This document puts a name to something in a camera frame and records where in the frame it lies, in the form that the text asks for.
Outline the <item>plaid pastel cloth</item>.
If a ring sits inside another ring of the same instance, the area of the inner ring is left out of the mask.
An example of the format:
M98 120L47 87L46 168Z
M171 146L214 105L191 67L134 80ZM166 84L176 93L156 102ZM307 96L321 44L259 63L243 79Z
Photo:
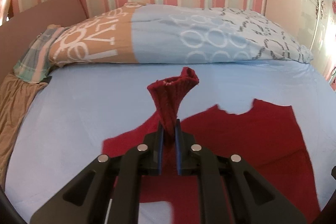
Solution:
M51 24L31 42L28 50L13 67L14 75L26 83L42 82L51 68L49 52L52 44L68 27Z

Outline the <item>brown bed sheet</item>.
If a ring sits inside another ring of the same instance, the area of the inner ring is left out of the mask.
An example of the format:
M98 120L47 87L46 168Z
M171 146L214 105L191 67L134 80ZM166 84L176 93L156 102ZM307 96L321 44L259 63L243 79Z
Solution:
M1 83L0 161L1 187L5 186L9 160L17 140L18 131L39 91L47 83L31 84L9 73Z

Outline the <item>white decorated wardrobe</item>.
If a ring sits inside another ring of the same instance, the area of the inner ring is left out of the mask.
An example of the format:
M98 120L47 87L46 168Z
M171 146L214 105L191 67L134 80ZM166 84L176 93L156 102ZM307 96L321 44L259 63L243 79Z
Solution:
M335 67L335 0L301 0L298 41L310 49L311 64L329 81Z

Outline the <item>brown headboard panel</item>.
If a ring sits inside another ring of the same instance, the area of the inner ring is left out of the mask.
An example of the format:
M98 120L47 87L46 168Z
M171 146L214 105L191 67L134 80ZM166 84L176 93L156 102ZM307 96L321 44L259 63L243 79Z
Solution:
M1 80L50 24L68 27L86 19L80 0L50 0L18 13L1 25Z

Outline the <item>red knit sweater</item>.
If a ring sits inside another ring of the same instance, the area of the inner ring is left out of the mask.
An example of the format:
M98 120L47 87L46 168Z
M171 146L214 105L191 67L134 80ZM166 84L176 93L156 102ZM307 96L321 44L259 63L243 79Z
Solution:
M144 177L141 201L166 201L173 208L174 223L199 223L197 179L177 174L173 127L183 97L199 82L188 67L175 77L148 86L156 111L138 128L106 139L102 151L120 156L137 145L159 124L167 130L163 152L163 171L158 177ZM282 193L308 223L320 214L313 167L291 106L278 106L253 100L243 114L230 114L218 105L181 121L184 131L214 154L240 155Z

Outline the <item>light blue bed cover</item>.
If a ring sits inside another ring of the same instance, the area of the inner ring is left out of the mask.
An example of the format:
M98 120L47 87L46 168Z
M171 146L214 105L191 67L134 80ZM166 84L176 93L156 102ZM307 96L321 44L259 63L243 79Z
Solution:
M25 221L101 152L155 110L147 86L177 76L181 65L79 64L52 72L24 120L7 169L5 193ZM242 114L254 99L291 106L314 170L320 207L335 191L335 92L311 65L247 61L193 65L200 83L181 119L218 105Z

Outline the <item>patterned blue brown pillow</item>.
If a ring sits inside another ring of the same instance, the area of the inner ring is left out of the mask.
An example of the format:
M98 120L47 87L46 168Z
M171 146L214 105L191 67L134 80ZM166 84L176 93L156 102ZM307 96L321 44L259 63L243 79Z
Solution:
M62 31L50 62L206 64L313 55L278 24L250 10L127 3Z

